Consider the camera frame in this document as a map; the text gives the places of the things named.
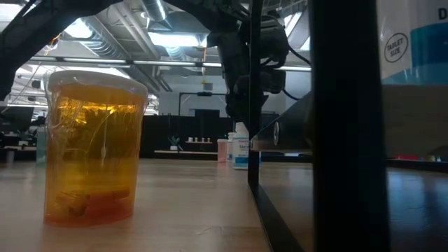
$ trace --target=black metal frame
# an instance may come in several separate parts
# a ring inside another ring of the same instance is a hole
[[[251,6],[251,138],[259,119],[253,110],[258,103],[253,98],[260,74],[256,40],[262,5],[263,1],[254,0]],[[390,251],[376,1],[313,0],[309,12],[315,110],[315,251],[337,247]],[[347,46],[341,34],[353,43]],[[254,153],[250,153],[248,183],[271,248],[276,252],[300,251],[258,185]]]
[[[180,92],[179,93],[179,103],[178,103],[178,109],[177,109],[177,115],[178,116],[181,116],[181,99],[182,99],[182,96],[183,95],[198,95],[198,93],[197,92]],[[214,95],[216,95],[216,96],[226,96],[227,94],[211,94],[211,96],[214,96]]]

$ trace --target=table surface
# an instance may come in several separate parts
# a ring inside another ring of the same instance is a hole
[[[0,167],[0,251],[269,251],[246,172],[209,161],[142,160],[134,215],[89,228],[43,224],[45,169]]]
[[[387,176],[391,251],[448,251],[448,174],[389,168]],[[260,184],[299,244],[312,252],[312,166],[263,166]],[[344,200],[341,195],[341,207]]]

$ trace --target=orange plastic container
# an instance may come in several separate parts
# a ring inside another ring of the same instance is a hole
[[[132,215],[148,90],[89,71],[50,76],[45,223],[77,227]]]

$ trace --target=fluorescent light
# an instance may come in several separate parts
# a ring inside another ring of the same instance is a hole
[[[57,61],[55,57],[39,57],[39,56],[33,56],[30,60],[34,61],[45,61],[45,62],[54,62]]]
[[[70,24],[65,32],[77,39],[88,39],[93,35],[93,31],[80,18]]]
[[[159,34],[148,32],[153,43],[157,46],[179,47],[179,46],[200,46],[200,42],[196,35],[191,34]]]
[[[196,67],[194,62],[170,62],[170,61],[153,61],[153,60],[134,60],[134,64],[147,64],[155,66],[169,66],[169,67]]]
[[[80,62],[80,63],[126,64],[126,60],[123,59],[83,59],[83,58],[65,57],[64,60],[66,62]]]
[[[301,50],[309,50],[309,40],[311,39],[311,37],[308,37],[308,39],[305,41],[305,43],[303,43],[302,47],[300,48]]]
[[[35,105],[35,104],[8,104],[8,106],[18,106],[18,107],[33,107],[40,109],[48,109],[46,105]]]
[[[285,17],[285,32],[286,35],[289,37],[289,35],[291,35],[291,32],[293,32],[293,29],[295,27],[295,25],[297,24],[297,22],[299,22],[300,16],[302,15],[302,13],[296,13],[296,14],[292,14],[289,15],[288,17]]]
[[[221,63],[203,63],[202,64],[204,67],[222,67],[223,65]]]
[[[119,69],[129,69],[131,68],[130,65],[113,65],[113,64],[98,64],[98,67],[106,67],[106,68],[119,68]]]
[[[309,66],[282,66],[282,67],[278,68],[278,70],[310,72],[311,71],[311,67],[309,67]]]

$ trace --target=black tube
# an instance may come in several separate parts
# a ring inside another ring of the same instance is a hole
[[[376,3],[309,4],[314,249],[390,251]]]
[[[249,88],[249,139],[252,139],[260,131],[261,98],[263,91],[260,83],[260,37],[261,37],[261,12],[263,10],[263,0],[253,0],[251,4],[251,43],[250,43],[250,88]],[[258,187],[259,170],[258,151],[249,151],[248,159],[248,184],[252,188]]]

